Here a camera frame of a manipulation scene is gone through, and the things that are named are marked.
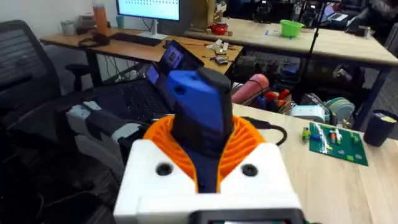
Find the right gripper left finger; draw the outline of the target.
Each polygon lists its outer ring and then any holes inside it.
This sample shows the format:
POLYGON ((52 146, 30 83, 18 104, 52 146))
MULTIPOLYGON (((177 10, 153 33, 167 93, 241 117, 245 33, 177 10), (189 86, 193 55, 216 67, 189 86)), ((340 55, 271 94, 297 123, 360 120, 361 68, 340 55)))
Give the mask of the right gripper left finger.
POLYGON ((114 215, 160 215, 184 195, 197 192, 193 162, 172 137, 173 116, 165 116, 134 141, 114 215))

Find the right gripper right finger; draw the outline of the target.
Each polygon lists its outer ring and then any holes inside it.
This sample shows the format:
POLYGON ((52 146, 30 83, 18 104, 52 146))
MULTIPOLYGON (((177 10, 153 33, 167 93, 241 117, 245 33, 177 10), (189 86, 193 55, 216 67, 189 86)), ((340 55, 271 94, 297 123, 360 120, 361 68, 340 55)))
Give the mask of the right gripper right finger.
POLYGON ((242 117, 233 117, 230 135, 218 163, 218 193, 251 204, 299 204, 276 144, 242 117))

